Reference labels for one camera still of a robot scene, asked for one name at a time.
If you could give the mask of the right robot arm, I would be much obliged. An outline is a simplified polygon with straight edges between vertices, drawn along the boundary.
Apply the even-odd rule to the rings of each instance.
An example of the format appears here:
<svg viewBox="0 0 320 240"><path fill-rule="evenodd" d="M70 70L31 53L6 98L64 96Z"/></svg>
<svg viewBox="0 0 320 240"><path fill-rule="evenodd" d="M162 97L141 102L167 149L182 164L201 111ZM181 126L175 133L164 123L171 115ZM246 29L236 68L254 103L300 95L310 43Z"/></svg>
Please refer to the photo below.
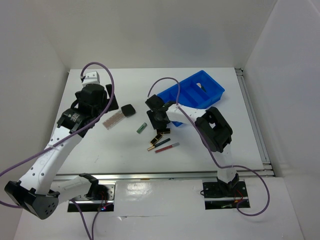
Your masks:
<svg viewBox="0 0 320 240"><path fill-rule="evenodd" d="M159 96L149 97L145 104L152 127L164 129L171 122L191 125L217 166L217 185L220 194L230 196L239 182L239 175L232 164L231 141L233 130L216 107L197 109L174 101L165 103Z"/></svg>

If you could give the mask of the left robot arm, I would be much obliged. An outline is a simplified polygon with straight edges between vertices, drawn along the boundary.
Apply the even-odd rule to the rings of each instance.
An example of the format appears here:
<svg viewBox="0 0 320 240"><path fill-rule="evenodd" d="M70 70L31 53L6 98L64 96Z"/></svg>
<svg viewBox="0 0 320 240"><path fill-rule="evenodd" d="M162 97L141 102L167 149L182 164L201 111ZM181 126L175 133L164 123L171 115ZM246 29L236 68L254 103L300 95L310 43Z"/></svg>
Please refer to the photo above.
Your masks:
<svg viewBox="0 0 320 240"><path fill-rule="evenodd" d="M89 83L75 96L71 107L57 121L46 149L36 154L36 161L18 181L10 180L4 187L14 208L22 208L41 220L51 216L60 203L78 196L92 200L105 190L99 180L88 173L53 184L57 172L88 130L103 114L119 108L113 84Z"/></svg>

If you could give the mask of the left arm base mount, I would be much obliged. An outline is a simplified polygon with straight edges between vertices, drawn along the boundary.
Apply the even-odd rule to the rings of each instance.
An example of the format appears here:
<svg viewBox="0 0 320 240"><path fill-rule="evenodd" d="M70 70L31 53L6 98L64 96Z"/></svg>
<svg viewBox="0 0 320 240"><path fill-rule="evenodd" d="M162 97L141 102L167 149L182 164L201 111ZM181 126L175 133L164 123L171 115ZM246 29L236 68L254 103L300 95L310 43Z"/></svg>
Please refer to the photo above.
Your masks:
<svg viewBox="0 0 320 240"><path fill-rule="evenodd" d="M99 187L97 195L93 198L88 198L80 195L74 198L74 201L84 213L113 212L115 207L115 182L103 182Z"/></svg>

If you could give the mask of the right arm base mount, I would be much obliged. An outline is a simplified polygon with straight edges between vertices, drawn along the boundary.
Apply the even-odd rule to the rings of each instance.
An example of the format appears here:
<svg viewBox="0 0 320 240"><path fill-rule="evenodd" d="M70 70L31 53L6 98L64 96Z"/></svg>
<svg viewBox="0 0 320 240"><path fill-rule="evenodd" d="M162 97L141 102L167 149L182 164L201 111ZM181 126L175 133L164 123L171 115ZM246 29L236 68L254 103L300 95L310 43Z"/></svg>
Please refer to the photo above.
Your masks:
<svg viewBox="0 0 320 240"><path fill-rule="evenodd" d="M239 181L231 191L223 191L218 182L203 182L200 194L204 197L206 210L224 210L250 208L247 186L244 181Z"/></svg>

